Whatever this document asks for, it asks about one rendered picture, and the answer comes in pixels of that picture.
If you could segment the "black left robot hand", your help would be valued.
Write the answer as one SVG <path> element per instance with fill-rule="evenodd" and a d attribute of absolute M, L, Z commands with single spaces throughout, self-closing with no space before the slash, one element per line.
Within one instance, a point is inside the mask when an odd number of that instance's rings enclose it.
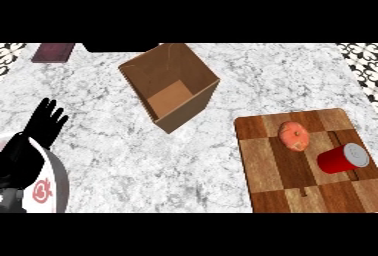
<path fill-rule="evenodd" d="M 45 98 L 33 112 L 23 134 L 31 137 L 45 149 L 51 149 L 68 116 L 57 107 L 57 101 Z"/>

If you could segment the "brown cardboard box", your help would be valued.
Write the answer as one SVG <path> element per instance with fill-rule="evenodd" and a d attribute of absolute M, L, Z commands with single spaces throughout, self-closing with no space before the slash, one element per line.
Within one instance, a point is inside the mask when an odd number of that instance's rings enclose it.
<path fill-rule="evenodd" d="M 170 134 L 206 109 L 220 78 L 185 43 L 164 43 L 119 66 L 154 124 Z"/>

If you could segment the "wooden checkered cutting board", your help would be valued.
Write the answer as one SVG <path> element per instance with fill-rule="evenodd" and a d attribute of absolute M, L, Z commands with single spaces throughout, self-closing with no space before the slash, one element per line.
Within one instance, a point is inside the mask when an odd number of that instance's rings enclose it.
<path fill-rule="evenodd" d="M 310 144 L 302 152 L 279 140 L 287 121 L 309 131 Z M 240 117 L 235 131 L 256 213 L 378 213 L 378 166 L 328 174 L 316 163 L 325 151 L 349 142 L 364 143 L 343 109 Z"/>

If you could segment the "red can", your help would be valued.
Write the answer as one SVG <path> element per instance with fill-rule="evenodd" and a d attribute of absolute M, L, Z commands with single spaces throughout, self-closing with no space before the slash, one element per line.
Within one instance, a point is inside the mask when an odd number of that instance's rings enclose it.
<path fill-rule="evenodd" d="M 368 165 L 368 152 L 356 143 L 347 143 L 318 155 L 318 166 L 328 174 L 355 170 Z"/>

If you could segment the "dark purple flat block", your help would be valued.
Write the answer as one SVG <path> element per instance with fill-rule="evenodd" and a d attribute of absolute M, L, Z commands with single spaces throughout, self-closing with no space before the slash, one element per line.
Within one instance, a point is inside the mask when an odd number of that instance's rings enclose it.
<path fill-rule="evenodd" d="M 42 43 L 31 62 L 65 63 L 68 61 L 74 46 L 74 43 Z"/>

